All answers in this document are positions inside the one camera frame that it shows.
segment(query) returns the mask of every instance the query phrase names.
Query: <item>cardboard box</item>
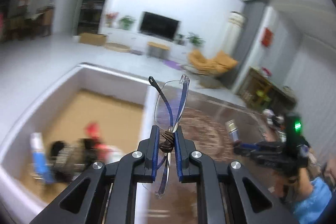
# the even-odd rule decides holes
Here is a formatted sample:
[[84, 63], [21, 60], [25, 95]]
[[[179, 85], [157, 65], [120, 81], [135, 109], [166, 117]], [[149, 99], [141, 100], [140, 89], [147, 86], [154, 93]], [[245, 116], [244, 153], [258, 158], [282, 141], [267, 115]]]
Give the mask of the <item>cardboard box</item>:
[[90, 44], [94, 46], [104, 46], [107, 36], [104, 34], [93, 34], [83, 32], [80, 34], [79, 43]]

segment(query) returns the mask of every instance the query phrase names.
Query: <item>red decoration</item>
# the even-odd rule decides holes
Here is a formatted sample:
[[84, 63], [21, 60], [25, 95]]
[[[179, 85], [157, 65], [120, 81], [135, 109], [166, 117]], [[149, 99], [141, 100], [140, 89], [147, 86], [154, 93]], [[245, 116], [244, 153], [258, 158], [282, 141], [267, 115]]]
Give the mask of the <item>red decoration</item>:
[[110, 148], [103, 144], [100, 139], [100, 128], [98, 123], [91, 122], [85, 128], [86, 135], [89, 136], [92, 140], [94, 140], [95, 145], [93, 146], [94, 149], [98, 150], [98, 158], [100, 160], [105, 161], [108, 152], [110, 152]]
[[269, 45], [272, 43], [272, 39], [273, 39], [273, 33], [270, 31], [270, 29], [265, 28], [264, 37], [263, 37], [261, 43], [265, 47], [269, 47]]
[[263, 75], [265, 77], [271, 77], [272, 76], [272, 73], [268, 69], [266, 69], [265, 67], [262, 67], [261, 71], [263, 72]]

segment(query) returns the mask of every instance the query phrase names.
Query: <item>television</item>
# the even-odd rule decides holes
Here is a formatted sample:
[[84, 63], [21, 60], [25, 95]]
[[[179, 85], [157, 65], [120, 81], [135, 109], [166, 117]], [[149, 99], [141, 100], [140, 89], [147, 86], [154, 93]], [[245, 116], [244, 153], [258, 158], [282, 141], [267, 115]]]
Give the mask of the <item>television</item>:
[[144, 12], [140, 33], [173, 40], [179, 21], [149, 12]]

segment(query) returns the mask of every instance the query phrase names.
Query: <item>metal screw cap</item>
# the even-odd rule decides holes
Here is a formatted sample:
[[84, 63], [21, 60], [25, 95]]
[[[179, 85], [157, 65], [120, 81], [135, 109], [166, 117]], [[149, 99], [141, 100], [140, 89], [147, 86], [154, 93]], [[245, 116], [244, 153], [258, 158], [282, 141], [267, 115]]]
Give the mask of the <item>metal screw cap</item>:
[[142, 156], [142, 152], [141, 151], [134, 151], [132, 153], [132, 157], [133, 158], [140, 158]]
[[233, 169], [239, 169], [239, 168], [241, 167], [241, 164], [240, 164], [238, 161], [233, 161], [233, 162], [231, 163], [231, 167], [232, 167]]
[[100, 162], [100, 161], [96, 161], [95, 163], [92, 164], [92, 167], [93, 167], [94, 169], [100, 169], [100, 168], [103, 167], [103, 163]]
[[199, 152], [199, 151], [194, 151], [194, 152], [191, 153], [191, 156], [193, 158], [200, 158], [202, 156], [202, 153]]

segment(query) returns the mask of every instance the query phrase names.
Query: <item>brown cord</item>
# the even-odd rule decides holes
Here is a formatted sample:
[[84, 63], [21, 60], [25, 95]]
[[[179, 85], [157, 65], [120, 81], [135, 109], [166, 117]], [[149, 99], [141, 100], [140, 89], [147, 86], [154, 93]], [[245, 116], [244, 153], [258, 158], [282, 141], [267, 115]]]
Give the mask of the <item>brown cord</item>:
[[170, 153], [174, 148], [175, 134], [169, 131], [165, 131], [161, 134], [166, 140], [160, 143], [160, 149], [164, 153]]

